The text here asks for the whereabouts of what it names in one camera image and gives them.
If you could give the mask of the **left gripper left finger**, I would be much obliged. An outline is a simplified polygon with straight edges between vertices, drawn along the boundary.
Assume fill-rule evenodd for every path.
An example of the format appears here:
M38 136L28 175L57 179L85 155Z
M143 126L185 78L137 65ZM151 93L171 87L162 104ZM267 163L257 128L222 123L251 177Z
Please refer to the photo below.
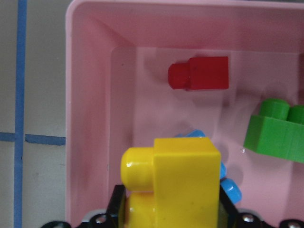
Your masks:
M123 228L125 219L126 188L115 185L106 209L106 227Z

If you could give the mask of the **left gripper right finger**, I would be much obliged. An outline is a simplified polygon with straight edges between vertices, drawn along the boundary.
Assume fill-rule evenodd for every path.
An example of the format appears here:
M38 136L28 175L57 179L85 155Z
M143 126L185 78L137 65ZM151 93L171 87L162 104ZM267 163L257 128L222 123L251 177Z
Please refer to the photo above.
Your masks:
M218 228L238 228L239 211L223 187L219 187Z

